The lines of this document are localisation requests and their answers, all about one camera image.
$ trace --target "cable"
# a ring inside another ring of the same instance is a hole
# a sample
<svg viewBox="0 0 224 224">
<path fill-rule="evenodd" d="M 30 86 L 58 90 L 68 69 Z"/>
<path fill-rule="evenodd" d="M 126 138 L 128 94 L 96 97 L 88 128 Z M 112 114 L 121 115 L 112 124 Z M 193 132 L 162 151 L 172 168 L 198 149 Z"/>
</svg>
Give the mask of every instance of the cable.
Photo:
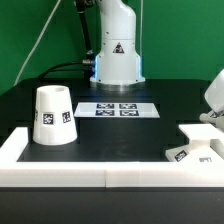
<svg viewBox="0 0 224 224">
<path fill-rule="evenodd" d="M 91 46 L 90 36 L 89 36 L 89 30 L 86 22 L 86 16 L 85 16 L 85 9 L 86 7 L 91 7 L 95 1 L 91 1 L 91 4 L 88 4 L 87 1 L 83 0 L 75 0 L 74 4 L 76 6 L 77 12 L 79 14 L 79 19 L 82 25 L 82 32 L 86 47 L 86 57 L 87 59 L 94 59 L 94 52 Z"/>
<path fill-rule="evenodd" d="M 48 70 L 46 70 L 45 72 L 41 73 L 38 76 L 38 79 L 42 80 L 48 73 L 56 71 L 57 68 L 67 67 L 67 66 L 71 66 L 71 65 L 82 65 L 82 64 L 83 64 L 82 62 L 74 62 L 73 61 L 73 62 L 66 62 L 66 63 L 62 63 L 59 65 L 55 65 L 55 66 L 49 68 Z"/>
<path fill-rule="evenodd" d="M 88 71 L 90 71 L 90 69 L 84 69 L 84 68 L 57 69 L 57 70 L 53 70 L 53 71 L 51 71 L 51 72 L 74 72 L 74 71 L 88 72 Z"/>
<path fill-rule="evenodd" d="M 20 77 L 21 77 L 21 75 L 22 75 L 22 73 L 23 73 L 23 71 L 24 71 L 26 65 L 28 64 L 28 62 L 29 62 L 30 58 L 32 57 L 33 53 L 35 52 L 35 50 L 36 50 L 38 44 L 40 43 L 40 41 L 41 41 L 41 39 L 42 39 L 42 37 L 43 37 L 43 35 L 44 35 L 44 33 L 45 33 L 45 31 L 46 31 L 46 29 L 47 29 L 49 23 L 50 23 L 50 21 L 51 21 L 52 17 L 54 16 L 54 14 L 55 14 L 55 12 L 56 12 L 56 10 L 57 10 L 59 4 L 61 3 L 61 1 L 62 1 L 62 0 L 58 0 L 58 1 L 57 1 L 55 7 L 53 8 L 53 10 L 52 10 L 52 12 L 51 12 L 51 14 L 50 14 L 50 16 L 48 17 L 47 22 L 45 23 L 45 25 L 44 25 L 44 27 L 43 27 L 43 29 L 42 29 L 42 31 L 41 31 L 41 33 L 40 33 L 40 35 L 39 35 L 39 37 L 38 37 L 36 43 L 34 44 L 32 50 L 31 50 L 30 53 L 28 54 L 26 60 L 24 61 L 23 65 L 22 65 L 22 67 L 21 67 L 21 69 L 20 69 L 20 71 L 19 71 L 19 73 L 18 73 L 18 75 L 17 75 L 17 77 L 16 77 L 14 86 L 16 86 L 16 85 L 18 84 L 19 79 L 20 79 Z"/>
</svg>

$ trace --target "black square marker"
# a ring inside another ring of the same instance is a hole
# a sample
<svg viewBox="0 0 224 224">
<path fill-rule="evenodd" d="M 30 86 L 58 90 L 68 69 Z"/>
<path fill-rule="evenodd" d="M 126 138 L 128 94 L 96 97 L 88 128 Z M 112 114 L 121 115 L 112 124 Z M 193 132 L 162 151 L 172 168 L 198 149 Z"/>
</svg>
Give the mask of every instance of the black square marker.
<svg viewBox="0 0 224 224">
<path fill-rule="evenodd" d="M 43 124 L 53 125 L 54 124 L 54 114 L 43 114 Z"/>
<path fill-rule="evenodd" d="M 137 110 L 120 110 L 121 117 L 139 117 Z"/>
<path fill-rule="evenodd" d="M 62 114 L 62 118 L 63 118 L 63 123 L 68 123 L 71 121 L 71 116 L 70 116 L 70 112 L 67 111 L 67 112 L 64 112 Z"/>
<path fill-rule="evenodd" d="M 114 109 L 113 103 L 98 103 L 97 109 Z"/>
<path fill-rule="evenodd" d="M 138 109 L 136 103 L 120 103 L 119 108 L 124 110 Z"/>
<path fill-rule="evenodd" d="M 97 110 L 96 111 L 96 116 L 107 116 L 111 117 L 114 116 L 114 110 Z"/>
<path fill-rule="evenodd" d="M 179 152 L 174 158 L 176 159 L 177 162 L 180 162 L 183 158 L 185 158 L 187 156 L 187 152 L 182 150 L 181 152 Z"/>
</svg>

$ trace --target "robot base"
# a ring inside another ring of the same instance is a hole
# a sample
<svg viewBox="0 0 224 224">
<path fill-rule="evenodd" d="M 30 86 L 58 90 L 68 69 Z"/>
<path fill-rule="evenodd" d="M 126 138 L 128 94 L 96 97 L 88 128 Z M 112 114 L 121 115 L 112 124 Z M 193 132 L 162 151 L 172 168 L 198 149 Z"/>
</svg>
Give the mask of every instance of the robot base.
<svg viewBox="0 0 224 224">
<path fill-rule="evenodd" d="M 116 84 L 105 84 L 105 83 L 100 83 L 100 82 L 95 82 L 93 80 L 90 80 L 90 87 L 95 88 L 95 89 L 101 89 L 101 90 L 106 90 L 106 91 L 114 91 L 114 92 L 127 92 L 127 91 L 132 91 L 136 89 L 143 89 L 145 87 L 145 79 L 144 81 L 141 82 L 136 82 L 133 84 L 128 84 L 128 85 L 116 85 Z"/>
</svg>

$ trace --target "white platform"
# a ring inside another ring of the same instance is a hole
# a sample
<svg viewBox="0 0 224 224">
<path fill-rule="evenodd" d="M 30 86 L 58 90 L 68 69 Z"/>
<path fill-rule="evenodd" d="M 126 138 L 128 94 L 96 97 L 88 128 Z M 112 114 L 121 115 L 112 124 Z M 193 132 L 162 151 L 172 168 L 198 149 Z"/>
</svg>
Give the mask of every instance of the white platform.
<svg viewBox="0 0 224 224">
<path fill-rule="evenodd" d="M 211 124 L 180 125 L 179 128 L 189 138 L 189 144 L 167 150 L 166 157 L 170 162 L 223 163 L 224 154 L 220 154 L 222 149 L 224 151 L 223 132 Z"/>
<path fill-rule="evenodd" d="M 79 103 L 75 117 L 159 118 L 153 103 Z"/>
</svg>

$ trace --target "white border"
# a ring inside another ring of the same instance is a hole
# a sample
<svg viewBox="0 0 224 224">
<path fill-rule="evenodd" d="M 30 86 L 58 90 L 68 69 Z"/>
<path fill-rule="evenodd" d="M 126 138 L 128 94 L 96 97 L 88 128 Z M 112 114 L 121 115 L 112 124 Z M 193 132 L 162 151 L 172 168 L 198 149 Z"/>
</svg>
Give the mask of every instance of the white border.
<svg viewBox="0 0 224 224">
<path fill-rule="evenodd" d="M 17 162 L 28 128 L 0 148 L 0 187 L 224 187 L 224 163 Z"/>
</svg>

